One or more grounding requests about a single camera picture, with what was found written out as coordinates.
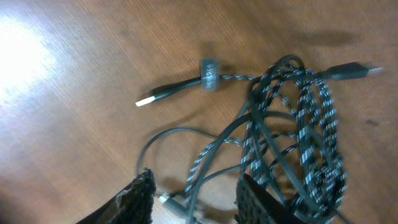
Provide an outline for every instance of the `cord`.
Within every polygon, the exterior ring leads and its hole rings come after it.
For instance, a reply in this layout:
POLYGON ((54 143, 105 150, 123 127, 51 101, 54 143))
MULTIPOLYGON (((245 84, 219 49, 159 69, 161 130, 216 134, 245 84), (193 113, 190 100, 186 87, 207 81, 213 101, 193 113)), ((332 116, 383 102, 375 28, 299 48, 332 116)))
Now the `cord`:
MULTIPOLYGON (((220 80, 238 79, 249 82, 246 92, 247 102, 237 115, 237 118, 218 136, 209 134, 195 128, 174 128, 163 131, 153 137, 143 148, 137 163, 137 171, 142 164, 145 152, 158 138, 176 133, 178 131, 191 131, 213 138, 211 142, 198 156, 187 179, 184 194, 188 201, 187 223, 194 223, 198 193, 201 185, 210 179, 228 172, 248 172, 254 180, 265 189, 271 188, 285 208, 289 208, 299 219, 306 223, 327 223, 335 215, 345 223, 349 223, 338 211, 346 189, 343 171, 343 159, 337 149, 337 120, 336 110, 333 107, 328 87, 324 80, 345 80, 352 78, 364 78, 370 74, 380 72, 380 68, 372 68, 357 62, 337 65, 315 73, 306 69, 302 60, 295 55, 281 58, 261 77, 251 78, 244 75, 223 75, 220 80), (279 91, 286 81, 295 81, 300 90, 300 99, 297 109, 292 107, 288 98, 283 97, 279 91), (318 89, 319 102, 315 97, 312 87, 318 89), (281 98, 283 104, 288 107, 290 114, 278 111, 269 111, 271 103, 276 98, 281 98), (279 117, 289 119, 297 123, 295 133, 272 134, 268 125, 264 122, 266 117, 279 117), (230 138, 229 135, 240 125, 246 124, 246 135, 243 140, 230 138), (297 140, 284 151, 280 150, 274 138, 288 136, 297 140), (239 165, 229 167, 206 177, 211 163, 215 159, 219 147, 223 143, 233 143, 243 147, 243 156, 239 165), (267 149, 275 156, 275 160, 269 165, 263 155, 267 149), (303 180, 300 180, 289 164, 285 155, 297 151, 302 165, 303 180), (283 195, 273 170, 280 165, 297 194, 293 200, 287 200, 283 195)), ((194 78, 180 83, 160 86, 150 92, 150 97, 136 103, 137 106, 152 103, 164 99, 174 93, 191 86, 199 85, 200 78, 194 78)))

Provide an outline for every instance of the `brown wooden surface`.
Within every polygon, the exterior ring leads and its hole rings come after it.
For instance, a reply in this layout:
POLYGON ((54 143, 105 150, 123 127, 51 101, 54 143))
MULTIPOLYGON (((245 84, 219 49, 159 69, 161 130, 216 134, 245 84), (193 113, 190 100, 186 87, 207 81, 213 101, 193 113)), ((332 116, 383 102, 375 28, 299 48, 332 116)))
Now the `brown wooden surface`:
MULTIPOLYGON (((245 83, 134 104, 157 85, 196 77, 210 48, 254 76, 289 53, 316 70, 353 60, 383 66, 378 77, 329 84, 349 174, 342 211, 355 223, 397 223, 397 13, 396 0, 0 1, 0 37, 42 49, 40 57, 26 47, 11 50, 16 57, 0 49, 0 216, 77 222, 132 180, 139 150, 157 131, 220 132, 244 102, 245 83), (18 72, 33 78, 21 83, 18 72)), ((176 134, 155 144, 145 165, 160 190, 181 188, 207 143, 176 134)), ((240 155, 223 148, 212 170, 240 155)), ((220 223, 235 212, 235 182, 227 175, 203 186, 200 198, 220 223)), ((159 205, 153 216, 172 218, 159 205)))

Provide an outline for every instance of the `bright white light spot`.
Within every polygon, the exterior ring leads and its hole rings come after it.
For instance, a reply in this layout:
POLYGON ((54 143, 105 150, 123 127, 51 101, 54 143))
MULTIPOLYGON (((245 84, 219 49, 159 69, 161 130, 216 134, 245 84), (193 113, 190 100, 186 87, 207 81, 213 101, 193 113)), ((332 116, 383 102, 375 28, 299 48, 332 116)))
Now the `bright white light spot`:
POLYGON ((0 17, 0 103, 29 90, 47 75, 53 58, 25 24, 0 17))

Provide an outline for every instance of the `metal connector tip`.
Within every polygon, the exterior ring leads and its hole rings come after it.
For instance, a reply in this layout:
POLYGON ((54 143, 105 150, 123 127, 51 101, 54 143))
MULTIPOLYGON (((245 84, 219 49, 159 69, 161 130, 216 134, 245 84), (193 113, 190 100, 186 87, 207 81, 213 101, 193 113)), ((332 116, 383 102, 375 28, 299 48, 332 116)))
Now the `metal connector tip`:
POLYGON ((376 67, 372 63, 365 63, 364 66, 369 69, 368 75, 377 75, 383 71, 383 67, 376 67))
POLYGON ((143 105, 146 105, 148 103, 152 103, 153 101, 155 101, 155 96, 150 96, 148 98, 145 98, 143 100, 140 100, 140 101, 136 102, 136 105, 137 106, 143 106, 143 105))

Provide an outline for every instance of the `blurry black object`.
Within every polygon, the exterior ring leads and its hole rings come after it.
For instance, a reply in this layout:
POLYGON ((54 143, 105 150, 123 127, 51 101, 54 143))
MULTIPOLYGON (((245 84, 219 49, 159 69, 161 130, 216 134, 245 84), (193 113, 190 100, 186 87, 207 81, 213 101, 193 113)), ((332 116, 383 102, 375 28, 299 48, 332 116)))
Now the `blurry black object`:
POLYGON ((78 224, 149 224, 155 195, 154 174, 150 169, 138 175, 129 185, 101 208, 78 224))
POLYGON ((247 174, 239 178, 236 203, 240 224, 304 224, 247 174))

